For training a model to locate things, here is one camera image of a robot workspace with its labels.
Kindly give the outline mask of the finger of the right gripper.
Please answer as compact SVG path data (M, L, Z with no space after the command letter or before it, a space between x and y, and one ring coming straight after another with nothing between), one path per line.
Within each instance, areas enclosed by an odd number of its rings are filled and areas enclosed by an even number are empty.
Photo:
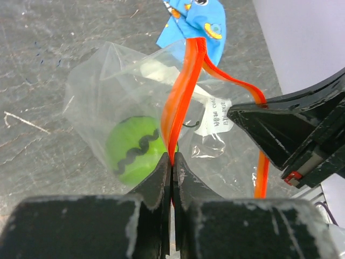
M265 105L234 105L227 116L289 185L313 188L333 174L344 177L344 69Z

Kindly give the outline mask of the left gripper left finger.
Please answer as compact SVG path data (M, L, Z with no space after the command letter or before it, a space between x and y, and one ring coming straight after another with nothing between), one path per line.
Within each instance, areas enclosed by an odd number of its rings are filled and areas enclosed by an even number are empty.
M22 200L1 233L1 258L165 258L170 253L170 161L125 195Z

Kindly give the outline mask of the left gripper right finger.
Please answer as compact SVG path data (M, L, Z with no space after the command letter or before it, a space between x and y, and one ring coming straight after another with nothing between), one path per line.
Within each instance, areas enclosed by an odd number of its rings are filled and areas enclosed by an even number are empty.
M225 199L188 167L172 168L181 258L338 258L319 211L302 199Z

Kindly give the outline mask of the green watermelon toy ball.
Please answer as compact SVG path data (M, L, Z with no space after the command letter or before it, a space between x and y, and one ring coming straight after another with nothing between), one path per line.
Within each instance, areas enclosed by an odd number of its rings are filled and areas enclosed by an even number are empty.
M153 117L133 116L111 130L105 153L109 168L123 184L138 185L167 151L157 126Z

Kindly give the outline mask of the clear zip bag orange zipper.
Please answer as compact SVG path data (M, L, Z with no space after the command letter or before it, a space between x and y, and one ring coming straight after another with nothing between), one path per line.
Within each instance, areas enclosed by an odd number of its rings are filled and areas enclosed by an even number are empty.
M220 195L264 198L268 158L255 155L245 132L227 116L246 101L266 104L260 89L211 62L205 38L178 40L148 56L106 42L69 74L64 115L118 180L108 165L106 140L125 119L149 116L158 121L171 165L181 153Z

